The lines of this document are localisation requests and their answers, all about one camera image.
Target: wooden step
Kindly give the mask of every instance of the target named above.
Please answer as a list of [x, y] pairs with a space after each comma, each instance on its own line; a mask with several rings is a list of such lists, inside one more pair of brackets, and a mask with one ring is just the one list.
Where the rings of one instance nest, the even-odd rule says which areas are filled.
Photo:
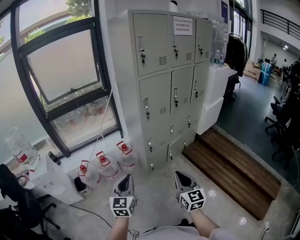
[[264, 218], [271, 200], [226, 159], [197, 139], [182, 154], [255, 219]]
[[242, 149], [212, 128], [201, 136], [197, 136], [197, 138], [203, 140], [214, 151], [240, 169], [246, 176], [261, 187], [271, 200], [276, 199], [280, 189], [279, 180]]

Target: paper notice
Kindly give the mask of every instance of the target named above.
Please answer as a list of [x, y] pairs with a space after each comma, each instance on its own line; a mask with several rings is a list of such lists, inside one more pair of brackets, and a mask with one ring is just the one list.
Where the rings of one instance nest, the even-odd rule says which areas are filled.
[[193, 35], [193, 19], [174, 16], [174, 35]]

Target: plastic water bottle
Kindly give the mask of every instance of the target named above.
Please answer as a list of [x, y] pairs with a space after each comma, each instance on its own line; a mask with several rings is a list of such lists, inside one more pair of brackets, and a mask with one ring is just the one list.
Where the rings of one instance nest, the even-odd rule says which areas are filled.
[[137, 154], [132, 148], [129, 148], [123, 141], [117, 144], [117, 147], [121, 150], [119, 164], [127, 169], [135, 167], [137, 162]]
[[219, 66], [220, 66], [220, 68], [222, 68], [222, 67], [224, 66], [224, 54], [221, 54], [221, 55], [220, 55]]
[[107, 179], [113, 179], [118, 175], [118, 168], [105, 156], [104, 152], [96, 154], [99, 160], [99, 172]]
[[220, 63], [220, 51], [217, 50], [217, 52], [215, 54], [215, 59], [214, 59], [214, 67], [215, 68], [219, 67], [219, 63]]
[[88, 161], [81, 161], [80, 171], [78, 176], [84, 184], [88, 185], [91, 188], [96, 188], [100, 185], [102, 177], [98, 172], [97, 168]]
[[26, 139], [19, 128], [13, 127], [4, 139], [11, 155], [27, 169], [34, 172], [38, 166], [39, 155], [37, 150]]

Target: gray floor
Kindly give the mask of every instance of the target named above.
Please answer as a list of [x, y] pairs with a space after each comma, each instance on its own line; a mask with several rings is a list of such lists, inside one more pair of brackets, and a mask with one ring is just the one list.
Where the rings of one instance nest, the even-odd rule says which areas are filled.
[[[137, 230], [142, 235], [143, 232], [154, 227], [177, 225], [183, 218], [187, 218], [191, 222], [188, 213], [175, 199], [176, 188], [173, 174], [176, 170], [185, 171], [195, 177], [207, 196], [202, 210], [220, 227], [241, 240], [260, 239], [264, 230], [263, 221], [256, 221], [183, 156], [150, 174], [141, 172], [139, 169], [134, 170], [135, 195], [138, 203], [129, 221], [130, 229]], [[107, 181], [106, 184], [99, 186], [98, 189], [86, 196], [85, 200], [74, 205], [101, 215], [113, 225], [115, 218], [109, 207], [112, 186], [113, 181]], [[56, 230], [49, 224], [46, 225], [49, 228], [50, 237], [54, 240], [63, 240], [64, 237], [70, 237], [72, 240], [104, 240], [107, 238], [110, 227], [99, 217], [62, 204], [52, 197], [46, 199], [44, 204], [49, 202], [57, 203], [58, 206], [56, 209], [51, 209], [47, 215], [61, 226], [61, 230]], [[265, 234], [264, 240], [282, 239], [286, 236], [299, 205], [300, 195], [294, 189], [282, 186], [277, 199], [272, 202], [266, 214], [270, 231]], [[239, 224], [242, 217], [247, 220], [244, 225]]]
[[[282, 154], [277, 155], [275, 161], [271, 158], [278, 147], [270, 142], [271, 137], [276, 135], [276, 130], [270, 129], [268, 134], [264, 131], [271, 124], [264, 122], [264, 118], [268, 116], [276, 119], [270, 103], [274, 103], [273, 96], [280, 99], [285, 84], [270, 78], [268, 86], [264, 86], [246, 76], [241, 77], [240, 82], [240, 88], [236, 85], [234, 91], [235, 102], [223, 104], [217, 125], [250, 148], [294, 186], [298, 179], [296, 157], [291, 159], [289, 167], [284, 170]], [[300, 192], [300, 184], [295, 188]]]

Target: railing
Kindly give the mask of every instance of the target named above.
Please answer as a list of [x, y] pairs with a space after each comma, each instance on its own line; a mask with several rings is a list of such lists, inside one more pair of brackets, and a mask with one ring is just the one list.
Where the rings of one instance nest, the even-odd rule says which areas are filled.
[[277, 14], [262, 10], [262, 23], [284, 31], [300, 40], [300, 26]]

